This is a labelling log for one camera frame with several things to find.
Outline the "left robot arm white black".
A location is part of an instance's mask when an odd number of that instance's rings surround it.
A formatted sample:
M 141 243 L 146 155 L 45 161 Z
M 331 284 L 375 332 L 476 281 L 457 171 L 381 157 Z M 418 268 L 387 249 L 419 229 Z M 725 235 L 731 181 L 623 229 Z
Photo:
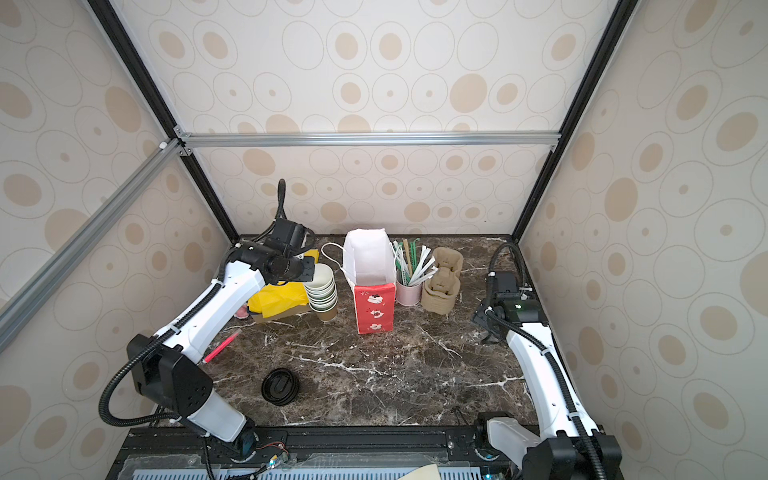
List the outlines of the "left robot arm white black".
M 209 287 L 186 310 L 154 335 L 138 334 L 129 342 L 127 363 L 99 400 L 101 420 L 115 427 L 177 420 L 203 437 L 215 438 L 233 457 L 249 457 L 258 439 L 253 421 L 215 391 L 199 364 L 236 311 L 265 286 L 312 280 L 315 262 L 305 253 L 315 242 L 312 230 L 278 218 L 265 237 L 241 240 L 228 250 Z M 126 376 L 139 395 L 163 412 L 130 419 L 115 416 L 110 401 Z

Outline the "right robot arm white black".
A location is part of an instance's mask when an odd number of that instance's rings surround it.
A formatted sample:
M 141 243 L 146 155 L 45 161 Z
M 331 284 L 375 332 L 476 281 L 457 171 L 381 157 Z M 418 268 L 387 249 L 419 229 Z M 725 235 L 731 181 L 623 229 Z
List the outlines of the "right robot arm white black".
M 505 456 L 517 479 L 620 478 L 619 443 L 582 405 L 517 244 L 504 243 L 492 254 L 486 294 L 472 321 L 486 331 L 488 341 L 514 353 L 539 427 L 532 432 L 506 413 L 482 413 L 475 422 L 477 454 Z

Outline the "yellow napkin stack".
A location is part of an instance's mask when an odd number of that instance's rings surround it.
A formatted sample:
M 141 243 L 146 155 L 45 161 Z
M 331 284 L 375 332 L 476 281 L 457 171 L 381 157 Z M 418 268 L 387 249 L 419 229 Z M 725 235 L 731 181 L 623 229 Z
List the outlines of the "yellow napkin stack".
M 302 283 L 289 282 L 285 285 L 266 285 L 245 304 L 251 314 L 263 318 L 276 317 L 295 307 L 307 307 L 309 299 Z

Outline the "stack of paper cups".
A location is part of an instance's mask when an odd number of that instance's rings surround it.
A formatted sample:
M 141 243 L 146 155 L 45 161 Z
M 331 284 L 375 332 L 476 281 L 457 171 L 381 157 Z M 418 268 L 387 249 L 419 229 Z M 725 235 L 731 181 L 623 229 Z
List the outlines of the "stack of paper cups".
M 325 264 L 315 265 L 314 277 L 304 284 L 309 307 L 321 321 L 330 321 L 337 315 L 338 294 L 333 269 Z

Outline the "small pink round object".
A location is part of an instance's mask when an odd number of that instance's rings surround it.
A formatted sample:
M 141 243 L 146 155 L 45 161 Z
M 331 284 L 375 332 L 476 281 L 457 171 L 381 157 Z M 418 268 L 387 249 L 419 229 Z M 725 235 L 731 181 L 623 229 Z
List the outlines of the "small pink round object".
M 234 317 L 240 320 L 250 317 L 250 312 L 246 306 L 241 306 L 234 314 Z

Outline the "pulp cup carrier stack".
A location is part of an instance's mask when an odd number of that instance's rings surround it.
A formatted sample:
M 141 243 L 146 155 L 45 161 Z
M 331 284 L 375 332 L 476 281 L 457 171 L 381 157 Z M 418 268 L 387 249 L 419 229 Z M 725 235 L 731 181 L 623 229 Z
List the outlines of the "pulp cup carrier stack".
M 460 292 L 464 257 L 457 250 L 438 247 L 433 251 L 433 258 L 437 272 L 422 284 L 421 305 L 428 312 L 447 315 Z

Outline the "red white paper bag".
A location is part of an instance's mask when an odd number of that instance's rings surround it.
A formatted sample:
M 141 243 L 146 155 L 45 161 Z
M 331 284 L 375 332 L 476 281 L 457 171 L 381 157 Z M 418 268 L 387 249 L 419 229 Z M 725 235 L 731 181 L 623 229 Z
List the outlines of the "red white paper bag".
M 355 229 L 343 244 L 342 270 L 352 290 L 357 331 L 393 330 L 396 271 L 384 229 Z

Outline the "pink straw holder cup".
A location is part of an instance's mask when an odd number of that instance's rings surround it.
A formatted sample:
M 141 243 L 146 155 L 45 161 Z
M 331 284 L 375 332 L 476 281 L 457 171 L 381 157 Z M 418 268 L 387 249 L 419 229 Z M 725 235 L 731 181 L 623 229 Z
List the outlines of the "pink straw holder cup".
M 412 307 L 412 306 L 418 305 L 421 299 L 421 293 L 422 293 L 421 285 L 408 286 L 408 285 L 403 285 L 400 282 L 396 283 L 395 299 L 399 305 L 402 305 L 405 307 Z

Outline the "pink highlighter pen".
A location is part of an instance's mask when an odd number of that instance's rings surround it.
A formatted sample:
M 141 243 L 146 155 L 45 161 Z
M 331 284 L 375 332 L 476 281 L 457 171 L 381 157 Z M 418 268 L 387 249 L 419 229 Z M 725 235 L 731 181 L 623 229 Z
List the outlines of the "pink highlighter pen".
M 214 348 L 207 356 L 202 360 L 203 364 L 211 363 L 217 356 L 219 356 L 240 334 L 242 330 L 237 329 L 225 340 L 223 340 L 216 348 Z

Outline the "left diagonal aluminium bar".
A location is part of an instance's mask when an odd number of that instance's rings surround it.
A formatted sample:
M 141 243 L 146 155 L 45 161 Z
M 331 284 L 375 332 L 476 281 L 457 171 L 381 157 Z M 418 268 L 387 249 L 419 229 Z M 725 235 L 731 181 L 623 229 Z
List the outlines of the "left diagonal aluminium bar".
M 1 348 L 6 349 L 28 322 L 95 245 L 117 224 L 147 186 L 180 155 L 178 139 L 168 139 L 121 185 L 109 199 L 74 233 L 14 295 L 1 312 Z

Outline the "horizontal aluminium frame bar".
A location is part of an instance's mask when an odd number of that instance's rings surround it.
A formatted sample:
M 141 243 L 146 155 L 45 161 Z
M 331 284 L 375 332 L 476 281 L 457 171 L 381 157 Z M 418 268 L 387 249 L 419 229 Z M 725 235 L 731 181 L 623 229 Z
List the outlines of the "horizontal aluminium frame bar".
M 191 148 L 263 147 L 364 147 L 364 146 L 556 146 L 557 131 L 476 131 L 476 132 L 315 132 L 315 133 L 188 133 L 176 141 Z

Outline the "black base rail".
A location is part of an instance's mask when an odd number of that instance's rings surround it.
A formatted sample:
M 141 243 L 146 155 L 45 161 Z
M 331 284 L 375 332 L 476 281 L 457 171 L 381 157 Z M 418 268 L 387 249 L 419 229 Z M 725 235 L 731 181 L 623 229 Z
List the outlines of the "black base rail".
M 564 435 L 511 460 L 476 427 L 266 427 L 253 453 L 233 460 L 214 440 L 182 428 L 128 433 L 110 479 L 398 479 L 434 465 L 443 479 L 591 479 L 580 452 Z

